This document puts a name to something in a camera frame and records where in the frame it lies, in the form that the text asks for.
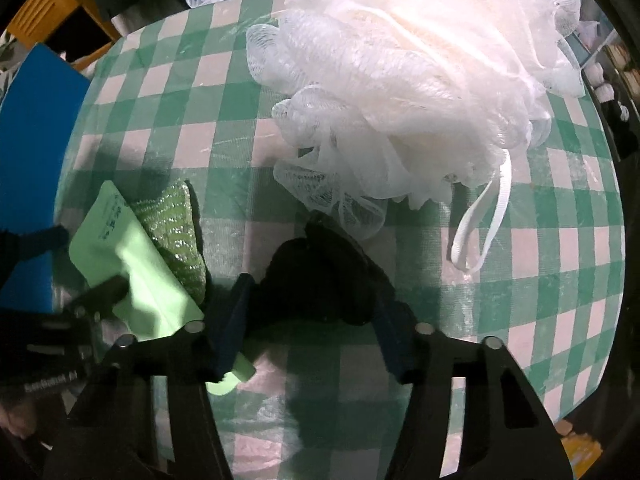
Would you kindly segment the person's hand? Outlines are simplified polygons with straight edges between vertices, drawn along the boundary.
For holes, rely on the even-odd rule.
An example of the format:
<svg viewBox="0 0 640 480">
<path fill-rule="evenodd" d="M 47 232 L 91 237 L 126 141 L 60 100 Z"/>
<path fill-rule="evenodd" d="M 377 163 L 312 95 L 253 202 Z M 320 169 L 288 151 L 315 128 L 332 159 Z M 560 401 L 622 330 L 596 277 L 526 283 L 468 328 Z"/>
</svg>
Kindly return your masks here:
<svg viewBox="0 0 640 480">
<path fill-rule="evenodd" d="M 17 404 L 0 405 L 0 425 L 14 437 L 26 439 L 37 430 L 37 414 L 32 400 L 25 399 Z"/>
</svg>

